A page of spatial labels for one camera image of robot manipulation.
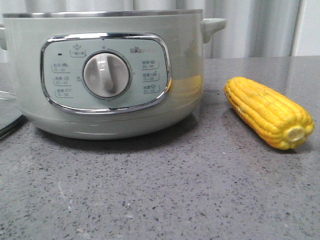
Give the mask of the yellow corn cob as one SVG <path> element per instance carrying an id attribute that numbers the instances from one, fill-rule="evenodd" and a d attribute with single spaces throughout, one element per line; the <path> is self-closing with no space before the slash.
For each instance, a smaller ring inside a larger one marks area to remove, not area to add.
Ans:
<path id="1" fill-rule="evenodd" d="M 239 117 L 273 148 L 295 149 L 315 129 L 314 120 L 305 108 L 254 80 L 231 78 L 224 86 L 224 93 Z"/>

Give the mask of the glass pot lid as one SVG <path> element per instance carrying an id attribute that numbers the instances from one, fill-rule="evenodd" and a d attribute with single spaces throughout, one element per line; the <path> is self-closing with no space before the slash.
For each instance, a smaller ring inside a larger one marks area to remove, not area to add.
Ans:
<path id="1" fill-rule="evenodd" d="M 20 111 L 16 95 L 0 91 L 0 139 L 20 128 L 27 119 Z"/>

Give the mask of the pale green electric pot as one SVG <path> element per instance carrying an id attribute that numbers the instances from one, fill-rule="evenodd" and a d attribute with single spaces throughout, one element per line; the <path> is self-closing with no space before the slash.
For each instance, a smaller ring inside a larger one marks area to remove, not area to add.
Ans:
<path id="1" fill-rule="evenodd" d="M 203 45 L 227 25 L 201 9 L 5 13 L 16 104 L 52 134 L 121 139 L 174 125 L 199 105 Z"/>

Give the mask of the white pleated curtain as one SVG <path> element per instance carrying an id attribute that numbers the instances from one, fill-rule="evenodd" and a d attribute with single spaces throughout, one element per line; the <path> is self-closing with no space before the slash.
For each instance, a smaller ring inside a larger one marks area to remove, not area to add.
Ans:
<path id="1" fill-rule="evenodd" d="M 3 13 L 201 9 L 226 28 L 204 46 L 206 58 L 285 57 L 292 52 L 298 0 L 2 0 Z"/>

